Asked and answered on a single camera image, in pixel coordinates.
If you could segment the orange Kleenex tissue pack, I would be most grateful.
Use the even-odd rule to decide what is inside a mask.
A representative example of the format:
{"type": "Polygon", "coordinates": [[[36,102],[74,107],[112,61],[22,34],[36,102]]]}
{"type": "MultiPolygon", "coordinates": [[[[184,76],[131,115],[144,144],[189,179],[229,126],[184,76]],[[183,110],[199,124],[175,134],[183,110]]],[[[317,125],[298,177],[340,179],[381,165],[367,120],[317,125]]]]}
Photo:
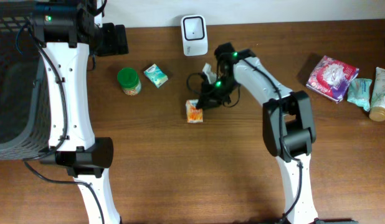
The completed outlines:
{"type": "Polygon", "coordinates": [[[197,109],[198,100],[186,101],[186,116],[188,123],[202,123],[203,122],[203,110],[197,109]]]}

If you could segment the green lid jar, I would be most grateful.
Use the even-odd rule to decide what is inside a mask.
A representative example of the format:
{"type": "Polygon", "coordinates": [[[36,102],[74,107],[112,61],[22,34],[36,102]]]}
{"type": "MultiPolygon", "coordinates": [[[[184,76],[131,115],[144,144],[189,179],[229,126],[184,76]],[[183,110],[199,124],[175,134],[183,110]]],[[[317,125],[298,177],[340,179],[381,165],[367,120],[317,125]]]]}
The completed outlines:
{"type": "Polygon", "coordinates": [[[141,91],[141,82],[136,70],[123,68],[117,74],[117,80],[126,95],[134,96],[141,91]]]}

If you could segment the teal Kleenex tissue pack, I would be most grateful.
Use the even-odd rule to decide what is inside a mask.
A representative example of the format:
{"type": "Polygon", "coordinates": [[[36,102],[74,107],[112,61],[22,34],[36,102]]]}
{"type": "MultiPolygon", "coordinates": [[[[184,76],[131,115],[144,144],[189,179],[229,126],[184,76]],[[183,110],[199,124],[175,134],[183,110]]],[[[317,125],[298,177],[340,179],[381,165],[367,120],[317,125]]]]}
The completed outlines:
{"type": "Polygon", "coordinates": [[[145,76],[156,86],[161,87],[168,81],[168,76],[162,72],[157,64],[152,64],[149,68],[144,71],[145,76]]]}

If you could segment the red purple tissue pack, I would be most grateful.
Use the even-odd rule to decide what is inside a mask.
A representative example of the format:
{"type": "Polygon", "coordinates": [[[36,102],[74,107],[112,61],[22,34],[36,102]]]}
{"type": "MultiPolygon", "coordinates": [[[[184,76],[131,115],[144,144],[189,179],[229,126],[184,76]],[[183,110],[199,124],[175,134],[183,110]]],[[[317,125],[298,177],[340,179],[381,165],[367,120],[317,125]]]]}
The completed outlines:
{"type": "Polygon", "coordinates": [[[359,68],[325,55],[311,72],[306,87],[339,103],[358,73],[359,68]]]}

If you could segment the mint green wipes pack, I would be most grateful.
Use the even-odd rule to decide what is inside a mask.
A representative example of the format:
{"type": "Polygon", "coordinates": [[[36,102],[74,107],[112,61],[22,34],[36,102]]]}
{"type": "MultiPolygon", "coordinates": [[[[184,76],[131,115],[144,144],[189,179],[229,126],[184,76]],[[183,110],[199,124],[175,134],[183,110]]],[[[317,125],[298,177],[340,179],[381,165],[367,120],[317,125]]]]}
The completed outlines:
{"type": "Polygon", "coordinates": [[[368,78],[355,78],[349,85],[347,101],[369,112],[369,91],[372,82],[372,79],[368,78]]]}

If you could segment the white floral cream tube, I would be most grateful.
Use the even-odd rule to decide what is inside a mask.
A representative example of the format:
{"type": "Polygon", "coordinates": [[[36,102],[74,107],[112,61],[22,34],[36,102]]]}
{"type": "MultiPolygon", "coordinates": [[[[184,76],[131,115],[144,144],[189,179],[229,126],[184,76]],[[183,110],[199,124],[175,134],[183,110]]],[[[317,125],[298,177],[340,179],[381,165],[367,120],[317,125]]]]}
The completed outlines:
{"type": "Polygon", "coordinates": [[[385,69],[380,67],[376,67],[369,118],[378,122],[385,120],[385,69]]]}

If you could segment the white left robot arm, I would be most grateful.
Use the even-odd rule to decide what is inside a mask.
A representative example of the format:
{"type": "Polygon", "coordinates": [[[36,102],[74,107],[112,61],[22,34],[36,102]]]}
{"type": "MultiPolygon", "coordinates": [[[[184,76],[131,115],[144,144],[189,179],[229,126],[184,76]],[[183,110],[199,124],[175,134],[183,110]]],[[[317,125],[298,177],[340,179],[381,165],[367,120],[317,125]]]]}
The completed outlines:
{"type": "Polygon", "coordinates": [[[48,148],[36,159],[64,168],[90,223],[121,223],[109,181],[113,141],[96,137],[88,112],[90,57],[128,52],[125,29],[102,24],[105,1],[37,2],[28,32],[42,56],[50,100],[48,148]]]}

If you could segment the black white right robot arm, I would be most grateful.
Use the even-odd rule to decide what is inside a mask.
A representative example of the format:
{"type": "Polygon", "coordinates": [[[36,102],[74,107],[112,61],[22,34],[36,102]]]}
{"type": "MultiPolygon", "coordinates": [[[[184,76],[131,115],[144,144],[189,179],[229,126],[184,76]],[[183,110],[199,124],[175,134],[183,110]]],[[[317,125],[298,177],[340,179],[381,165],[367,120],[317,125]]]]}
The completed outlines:
{"type": "Polygon", "coordinates": [[[262,108],[265,147],[279,166],[285,195],[280,223],[315,223],[310,161],[316,130],[309,96],[281,84],[250,49],[236,51],[231,43],[214,51],[216,74],[202,73],[201,92],[196,107],[233,107],[230,95],[246,88],[262,108]]]}

